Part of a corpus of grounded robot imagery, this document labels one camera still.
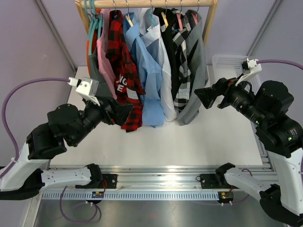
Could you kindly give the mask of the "pink hanger of grey shirt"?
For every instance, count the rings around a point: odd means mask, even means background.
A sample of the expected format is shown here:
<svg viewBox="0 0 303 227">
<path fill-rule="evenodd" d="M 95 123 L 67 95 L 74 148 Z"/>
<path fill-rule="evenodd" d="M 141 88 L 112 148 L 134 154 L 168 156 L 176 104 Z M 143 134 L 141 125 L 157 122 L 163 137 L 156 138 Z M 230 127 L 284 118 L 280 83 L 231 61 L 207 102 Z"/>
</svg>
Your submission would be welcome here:
<svg viewBox="0 0 303 227">
<path fill-rule="evenodd" d="M 191 12 L 191 14 L 192 14 L 192 17 L 193 17 L 193 20 L 194 20 L 195 24 L 197 25 L 198 22 L 199 22 L 199 20 L 197 18 L 197 12 Z"/>
</svg>

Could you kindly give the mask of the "pink hanger of plaid shirt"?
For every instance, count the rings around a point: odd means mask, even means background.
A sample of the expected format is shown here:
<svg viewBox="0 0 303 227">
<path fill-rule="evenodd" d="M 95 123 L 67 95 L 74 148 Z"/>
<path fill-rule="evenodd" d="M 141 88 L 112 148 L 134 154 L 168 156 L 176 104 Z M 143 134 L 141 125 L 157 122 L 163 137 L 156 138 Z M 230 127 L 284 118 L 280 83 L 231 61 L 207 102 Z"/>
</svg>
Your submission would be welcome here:
<svg viewBox="0 0 303 227">
<path fill-rule="evenodd" d="M 181 14 L 176 13 L 176 16 L 177 16 L 177 20 L 178 20 L 179 30 L 182 31 L 183 30 L 183 25 L 182 25 L 182 21 L 181 21 Z"/>
</svg>

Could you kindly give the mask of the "grey shirt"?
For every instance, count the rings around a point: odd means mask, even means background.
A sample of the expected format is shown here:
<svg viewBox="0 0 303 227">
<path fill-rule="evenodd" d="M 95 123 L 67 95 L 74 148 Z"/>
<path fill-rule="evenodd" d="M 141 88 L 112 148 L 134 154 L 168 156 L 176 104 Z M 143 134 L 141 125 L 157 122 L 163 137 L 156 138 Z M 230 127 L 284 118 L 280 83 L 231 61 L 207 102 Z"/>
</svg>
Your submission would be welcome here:
<svg viewBox="0 0 303 227">
<path fill-rule="evenodd" d="M 209 80 L 206 66 L 205 47 L 202 38 L 202 17 L 197 12 L 199 22 L 196 25 L 191 12 L 197 11 L 189 9 L 186 12 L 186 16 L 191 27 L 191 32 L 186 39 L 187 62 L 191 71 L 190 99 L 185 108 L 178 115 L 178 123 L 181 126 L 190 124 L 198 116 L 201 101 L 194 91 L 196 89 L 204 88 Z"/>
</svg>

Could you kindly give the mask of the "black white plaid shirt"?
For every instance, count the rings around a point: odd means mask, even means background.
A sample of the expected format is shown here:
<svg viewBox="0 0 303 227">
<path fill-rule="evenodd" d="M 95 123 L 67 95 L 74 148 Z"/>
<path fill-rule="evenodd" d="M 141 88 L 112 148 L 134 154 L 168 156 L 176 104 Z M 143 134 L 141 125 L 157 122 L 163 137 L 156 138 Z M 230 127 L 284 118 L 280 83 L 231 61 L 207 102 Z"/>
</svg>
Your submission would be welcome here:
<svg viewBox="0 0 303 227">
<path fill-rule="evenodd" d="M 175 8 L 172 9 L 172 12 L 176 18 L 176 22 L 172 27 L 172 34 L 179 80 L 179 87 L 174 99 L 174 106 L 177 111 L 181 112 L 189 102 L 190 98 L 191 71 L 187 62 L 186 39 L 191 32 L 191 27 L 189 20 L 184 12 Z M 181 21 L 183 25 L 182 31 L 179 30 L 176 13 L 181 14 Z"/>
</svg>

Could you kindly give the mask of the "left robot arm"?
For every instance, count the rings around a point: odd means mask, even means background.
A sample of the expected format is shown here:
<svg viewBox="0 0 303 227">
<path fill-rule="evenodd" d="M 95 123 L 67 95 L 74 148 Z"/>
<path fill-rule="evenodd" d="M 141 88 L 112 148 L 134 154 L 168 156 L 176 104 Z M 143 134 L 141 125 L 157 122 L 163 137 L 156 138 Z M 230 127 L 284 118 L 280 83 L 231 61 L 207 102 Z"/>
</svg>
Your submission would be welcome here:
<svg viewBox="0 0 303 227">
<path fill-rule="evenodd" d="M 100 105 L 85 101 L 83 110 L 72 104 L 63 104 L 49 112 L 48 121 L 27 136 L 18 159 L 0 171 L 1 200 L 26 200 L 50 188 L 75 186 L 77 189 L 94 189 L 103 185 L 97 164 L 76 170 L 42 170 L 41 166 L 65 153 L 67 147 L 78 146 L 101 122 L 123 126 L 133 107 L 116 101 Z"/>
</svg>

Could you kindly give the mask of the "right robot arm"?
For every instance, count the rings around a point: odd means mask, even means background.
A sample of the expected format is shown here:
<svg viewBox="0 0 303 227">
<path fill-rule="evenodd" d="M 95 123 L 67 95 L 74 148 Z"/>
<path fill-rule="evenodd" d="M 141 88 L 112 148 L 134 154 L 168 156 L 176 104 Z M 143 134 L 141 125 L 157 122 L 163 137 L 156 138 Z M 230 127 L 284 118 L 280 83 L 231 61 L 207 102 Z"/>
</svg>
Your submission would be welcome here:
<svg viewBox="0 0 303 227">
<path fill-rule="evenodd" d="M 233 107 L 255 125 L 256 136 L 268 153 L 278 178 L 277 184 L 262 183 L 231 163 L 218 167 L 219 187 L 239 188 L 255 198 L 272 219 L 292 227 L 303 224 L 303 128 L 287 116 L 294 97 L 278 81 L 262 83 L 253 92 L 251 83 L 237 78 L 219 79 L 211 87 L 195 90 L 205 108 L 223 96 L 218 108 Z"/>
</svg>

